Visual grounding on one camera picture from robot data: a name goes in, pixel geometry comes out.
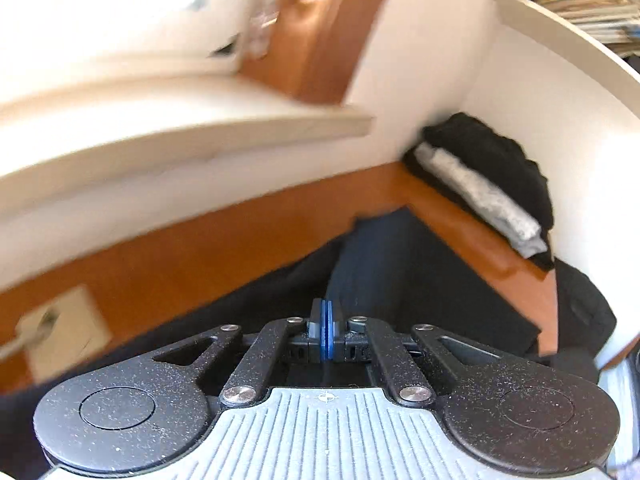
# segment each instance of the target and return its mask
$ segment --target window sill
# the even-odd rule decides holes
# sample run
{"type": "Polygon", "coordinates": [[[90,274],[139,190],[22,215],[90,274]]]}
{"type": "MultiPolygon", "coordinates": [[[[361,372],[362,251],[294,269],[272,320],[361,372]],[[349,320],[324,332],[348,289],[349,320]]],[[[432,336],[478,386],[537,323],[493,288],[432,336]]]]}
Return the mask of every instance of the window sill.
{"type": "Polygon", "coordinates": [[[371,115],[311,106],[235,76],[121,82],[0,108],[0,215],[220,153],[364,136],[371,115]]]}

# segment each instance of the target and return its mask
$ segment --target window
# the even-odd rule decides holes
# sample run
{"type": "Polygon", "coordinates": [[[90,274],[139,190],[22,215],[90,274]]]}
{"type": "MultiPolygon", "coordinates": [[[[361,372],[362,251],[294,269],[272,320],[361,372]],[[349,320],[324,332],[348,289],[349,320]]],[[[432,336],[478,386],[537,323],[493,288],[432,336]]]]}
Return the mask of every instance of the window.
{"type": "Polygon", "coordinates": [[[0,0],[0,104],[121,77],[231,73],[254,0],[0,0]]]}

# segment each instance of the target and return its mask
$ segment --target white cord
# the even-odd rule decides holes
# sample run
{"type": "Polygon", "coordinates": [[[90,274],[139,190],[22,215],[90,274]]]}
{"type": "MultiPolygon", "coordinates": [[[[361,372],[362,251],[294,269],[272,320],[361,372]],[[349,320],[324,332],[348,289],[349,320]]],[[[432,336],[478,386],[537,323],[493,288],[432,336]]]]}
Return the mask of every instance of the white cord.
{"type": "Polygon", "coordinates": [[[51,334],[57,318],[58,316],[55,313],[47,312],[35,330],[21,333],[17,338],[0,346],[0,362],[21,352],[27,346],[37,344],[46,339],[51,334]]]}

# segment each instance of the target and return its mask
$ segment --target gray ribbed plate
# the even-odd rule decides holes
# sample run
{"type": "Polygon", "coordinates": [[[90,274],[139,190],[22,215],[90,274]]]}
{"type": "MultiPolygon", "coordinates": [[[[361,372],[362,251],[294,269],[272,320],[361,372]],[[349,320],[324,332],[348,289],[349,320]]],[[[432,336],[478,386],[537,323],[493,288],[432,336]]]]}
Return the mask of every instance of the gray ribbed plate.
{"type": "MultiPolygon", "coordinates": [[[[56,469],[48,480],[86,480],[56,469]]],[[[382,389],[275,388],[228,410],[189,454],[136,480],[518,478],[454,446],[427,410],[396,406],[382,389]]],[[[597,469],[575,480],[608,477],[597,469]]]]}

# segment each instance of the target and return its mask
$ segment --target black plastic bracket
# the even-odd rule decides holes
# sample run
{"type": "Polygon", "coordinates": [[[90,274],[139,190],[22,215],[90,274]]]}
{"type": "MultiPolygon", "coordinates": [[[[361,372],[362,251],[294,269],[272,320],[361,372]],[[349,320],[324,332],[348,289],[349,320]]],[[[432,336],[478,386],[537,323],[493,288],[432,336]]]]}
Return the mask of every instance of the black plastic bracket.
{"type": "Polygon", "coordinates": [[[36,436],[52,460],[82,471],[129,472],[167,462],[212,423],[197,382],[241,341],[240,327],[228,325],[69,379],[38,405],[36,436]],[[73,437],[61,438],[61,428],[73,437]]]}
{"type": "Polygon", "coordinates": [[[373,369],[392,399],[410,408],[425,408],[433,404],[436,392],[388,323],[368,319],[366,334],[373,369]]]}
{"type": "Polygon", "coordinates": [[[616,406],[595,384],[430,325],[414,326],[412,335],[444,424],[482,460],[562,474],[592,467],[615,442],[616,406]]]}
{"type": "Polygon", "coordinates": [[[220,403],[228,408],[250,406],[267,393],[271,374],[283,357],[288,338],[302,332],[306,322],[290,317],[267,323],[229,376],[220,393],[220,403]]]}

